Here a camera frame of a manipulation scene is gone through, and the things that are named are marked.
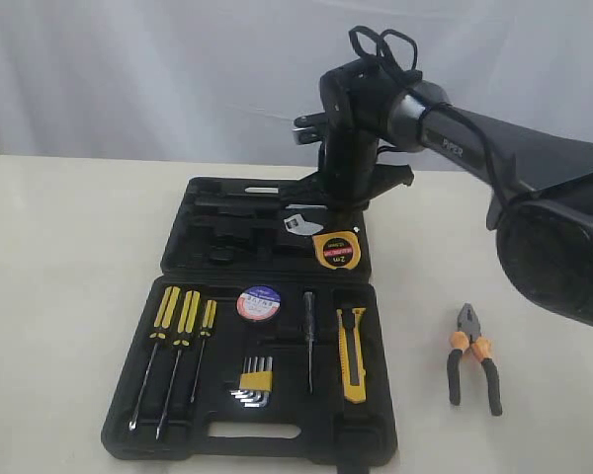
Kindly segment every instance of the pliers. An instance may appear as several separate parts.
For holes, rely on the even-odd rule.
[[[462,392],[459,384],[459,361],[464,352],[472,349],[474,357],[481,362],[485,377],[487,378],[487,397],[490,402],[490,412],[495,417],[503,414],[501,395],[499,391],[498,370],[492,360],[490,352],[492,344],[481,336],[481,324],[478,322],[472,305],[466,303],[457,317],[457,330],[451,335],[453,350],[448,356],[448,388],[451,403],[459,406],[462,401]]]

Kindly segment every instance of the toolbox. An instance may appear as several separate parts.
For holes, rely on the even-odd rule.
[[[358,264],[352,270],[323,266],[312,237],[289,232],[285,221],[300,214],[328,228],[336,215],[321,206],[282,207],[277,189],[286,183],[189,182],[161,261],[163,276],[147,296],[102,429],[102,443],[116,458],[303,457],[354,472],[384,465],[395,453],[362,213],[344,223],[360,244]],[[255,289],[246,292],[251,287],[270,288],[273,309],[265,320],[241,315],[240,304],[258,302]],[[311,365],[306,292],[313,294]],[[343,311],[352,310],[355,321],[343,326],[347,314],[353,317]],[[354,340],[358,327],[360,339]],[[360,356],[364,372],[347,366],[342,348]],[[359,375],[364,375],[364,393],[350,400],[344,383],[354,383]],[[214,422],[287,424],[300,433],[293,438],[214,436]],[[157,429],[162,430],[159,438]]]

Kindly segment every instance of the yellow utility knife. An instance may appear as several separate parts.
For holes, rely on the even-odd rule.
[[[367,308],[337,309],[338,350],[343,378],[343,395],[352,403],[367,400],[363,350],[360,345],[360,322]]]

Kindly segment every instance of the toolbox lid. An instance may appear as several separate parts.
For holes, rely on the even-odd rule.
[[[325,233],[337,225],[338,214],[324,206],[283,208],[278,189],[293,182],[192,179],[169,234],[160,263],[162,272],[255,271],[278,277],[298,273],[317,279],[340,277],[368,281],[371,261],[363,213],[355,212],[342,229],[334,229],[355,234],[360,246],[358,264],[352,270],[323,266],[316,259],[312,237],[298,234],[308,227],[317,230],[319,226],[324,229],[319,234]]]

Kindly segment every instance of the robotic arm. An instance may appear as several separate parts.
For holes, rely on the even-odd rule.
[[[359,35],[376,53],[363,50]],[[388,36],[412,46],[410,69],[394,60]],[[413,180],[408,166],[379,164],[379,153],[430,148],[492,187],[486,225],[496,230],[512,284],[535,304],[593,326],[593,143],[451,106],[423,80],[417,45],[399,32],[356,27],[350,40],[359,59],[320,79],[324,114],[295,120],[297,143],[322,142],[318,171],[281,189],[282,199],[364,209]]]

